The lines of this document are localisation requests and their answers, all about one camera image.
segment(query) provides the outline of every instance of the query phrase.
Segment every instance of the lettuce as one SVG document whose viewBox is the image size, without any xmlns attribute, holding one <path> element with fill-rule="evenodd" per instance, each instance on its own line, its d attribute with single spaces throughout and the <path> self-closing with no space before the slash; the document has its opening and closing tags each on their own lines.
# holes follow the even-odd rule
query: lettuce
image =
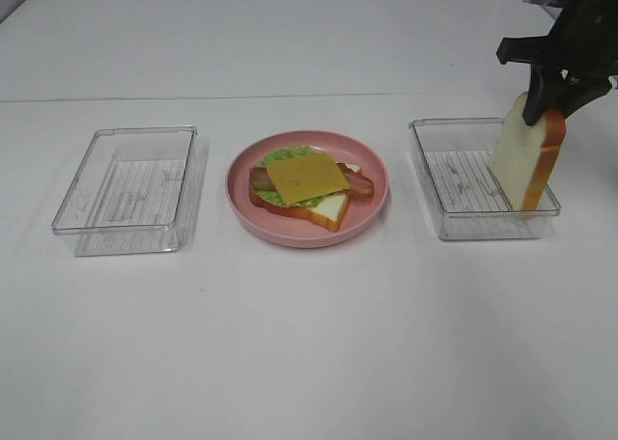
<svg viewBox="0 0 618 440">
<path fill-rule="evenodd" d="M 274 162 L 275 160 L 285 160 L 287 158 L 294 157 L 302 157 L 303 155 L 309 155 L 313 153 L 313 148 L 311 146 L 300 146 L 294 145 L 289 146 L 288 148 L 277 149 L 275 151 L 269 152 L 264 160 L 258 162 L 258 167 L 266 167 L 270 162 Z M 268 202 L 274 206 L 286 206 L 281 199 L 281 196 L 277 191 L 265 191 L 262 189 L 253 189 L 253 191 L 260 196 L 263 200 Z M 307 199 L 306 201 L 300 201 L 290 206 L 308 206 L 314 207 L 318 206 L 321 201 L 324 200 L 324 196 L 314 197 L 313 199 Z"/>
<path fill-rule="evenodd" d="M 275 160 L 285 160 L 286 158 L 293 157 L 302 157 L 303 155 L 309 155 L 313 153 L 313 148 L 311 146 L 289 146 L 288 148 L 277 149 L 275 151 L 269 152 L 264 160 L 258 162 L 258 167 L 266 167 L 270 162 L 274 162 Z"/>
</svg>

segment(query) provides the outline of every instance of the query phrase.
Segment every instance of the cheese slice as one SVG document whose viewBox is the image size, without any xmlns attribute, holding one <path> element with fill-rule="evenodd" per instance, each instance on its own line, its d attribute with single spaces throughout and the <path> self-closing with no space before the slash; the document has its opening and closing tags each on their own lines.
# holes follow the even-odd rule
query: cheese slice
<svg viewBox="0 0 618 440">
<path fill-rule="evenodd" d="M 324 152 L 275 160 L 267 164 L 267 173 L 287 206 L 350 188 L 343 172 Z"/>
</svg>

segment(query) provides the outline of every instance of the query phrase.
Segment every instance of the clear plastic container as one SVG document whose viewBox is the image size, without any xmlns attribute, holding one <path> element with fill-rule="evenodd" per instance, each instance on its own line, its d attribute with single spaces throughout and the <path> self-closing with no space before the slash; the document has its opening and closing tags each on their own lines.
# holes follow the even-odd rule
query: clear plastic container
<svg viewBox="0 0 618 440">
<path fill-rule="evenodd" d="M 409 124 L 412 161 L 440 239 L 537 238 L 560 214 L 560 204 L 548 186 L 536 210 L 512 210 L 489 168 L 502 123 L 499 118 L 483 118 Z"/>
<path fill-rule="evenodd" d="M 52 223 L 77 257 L 172 252 L 195 229 L 194 126 L 97 131 Z"/>
</svg>

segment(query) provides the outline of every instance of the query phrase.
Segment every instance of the white table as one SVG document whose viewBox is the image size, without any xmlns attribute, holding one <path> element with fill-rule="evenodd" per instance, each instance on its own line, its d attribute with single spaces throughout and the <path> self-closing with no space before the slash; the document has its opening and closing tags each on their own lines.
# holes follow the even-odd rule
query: white table
<svg viewBox="0 0 618 440">
<path fill-rule="evenodd" d="M 616 97 L 570 119 L 544 238 L 439 241 L 407 123 L 504 115 L 527 74 L 497 43 L 551 21 L 340 1 L 29 0 L 0 25 L 0 438 L 616 438 Z M 113 96 L 161 98 L 90 100 Z M 192 245 L 73 258 L 50 223 L 94 131 L 168 124 L 210 147 Z M 228 205 L 234 156 L 299 128 L 387 166 L 349 242 L 268 244 Z"/>
<path fill-rule="evenodd" d="M 573 117 L 543 239 L 452 242 L 428 224 L 407 122 L 503 97 L 83 101 L 0 106 L 0 437 L 615 437 L 613 103 Z M 210 144 L 193 245 L 76 259 L 49 224 L 99 127 L 196 124 Z M 375 149 L 379 221 L 304 251 L 241 227 L 224 174 L 315 127 Z"/>
</svg>

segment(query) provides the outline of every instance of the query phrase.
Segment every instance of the bacon strip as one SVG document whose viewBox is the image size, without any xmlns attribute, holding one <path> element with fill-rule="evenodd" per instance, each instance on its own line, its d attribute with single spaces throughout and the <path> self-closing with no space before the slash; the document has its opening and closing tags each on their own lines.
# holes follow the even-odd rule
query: bacon strip
<svg viewBox="0 0 618 440">
<path fill-rule="evenodd" d="M 337 164 L 350 184 L 350 197 L 365 199 L 374 195 L 374 182 L 348 168 L 345 163 Z M 275 187 L 266 167 L 253 167 L 249 170 L 249 184 L 255 189 L 274 191 Z"/>
</svg>

